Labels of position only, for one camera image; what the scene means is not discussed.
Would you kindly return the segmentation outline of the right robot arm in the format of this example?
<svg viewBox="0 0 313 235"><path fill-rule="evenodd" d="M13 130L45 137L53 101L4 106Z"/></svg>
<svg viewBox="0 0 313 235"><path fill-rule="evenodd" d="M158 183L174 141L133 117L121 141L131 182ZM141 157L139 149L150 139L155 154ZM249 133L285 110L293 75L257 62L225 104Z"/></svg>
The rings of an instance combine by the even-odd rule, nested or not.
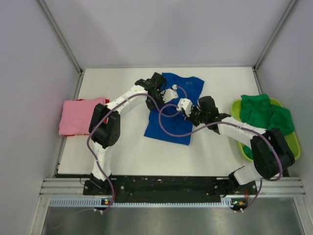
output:
<svg viewBox="0 0 313 235"><path fill-rule="evenodd" d="M255 180L278 181L283 171L295 163L295 157L278 128L253 127L221 113L211 96L200 98L198 105L182 98L177 110L194 126L204 124L215 133L233 138L251 149L253 161L228 176L228 188L232 193L241 193Z"/></svg>

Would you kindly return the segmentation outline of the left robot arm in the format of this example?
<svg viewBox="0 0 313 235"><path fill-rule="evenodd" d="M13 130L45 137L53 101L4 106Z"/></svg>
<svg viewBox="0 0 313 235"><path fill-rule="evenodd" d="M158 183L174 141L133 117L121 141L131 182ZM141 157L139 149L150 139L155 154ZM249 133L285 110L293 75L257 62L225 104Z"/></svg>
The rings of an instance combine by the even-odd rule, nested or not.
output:
<svg viewBox="0 0 313 235"><path fill-rule="evenodd" d="M166 85L166 79L155 72L151 78L136 81L119 98L108 104L95 106L89 125L87 147L94 157L90 181L100 194L108 193L113 187L109 179L112 173L109 161L112 147L120 137L122 117L144 102L150 110L164 105Z"/></svg>

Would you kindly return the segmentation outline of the blue t-shirt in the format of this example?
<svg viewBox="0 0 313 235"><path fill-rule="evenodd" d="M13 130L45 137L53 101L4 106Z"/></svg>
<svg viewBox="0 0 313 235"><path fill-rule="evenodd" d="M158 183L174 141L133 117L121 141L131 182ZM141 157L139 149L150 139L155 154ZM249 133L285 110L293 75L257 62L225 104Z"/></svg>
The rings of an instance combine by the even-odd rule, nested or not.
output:
<svg viewBox="0 0 313 235"><path fill-rule="evenodd" d="M171 88L173 85L179 86L178 99L170 101L171 104L178 105L180 98L188 98L194 105L197 105L198 99L202 93L204 81L197 77L180 77L173 73L162 73L162 76L166 79L167 84L165 89ZM175 107L167 107L162 111L166 116L161 116L161 123L163 127L172 134L182 135L190 133L193 125L184 119L182 113L177 113ZM144 136L160 141L167 141L171 143L178 143L183 145L189 145L191 142L190 136L185 137L172 137L166 134L158 121L159 112L155 109L150 111L148 126L145 130Z"/></svg>

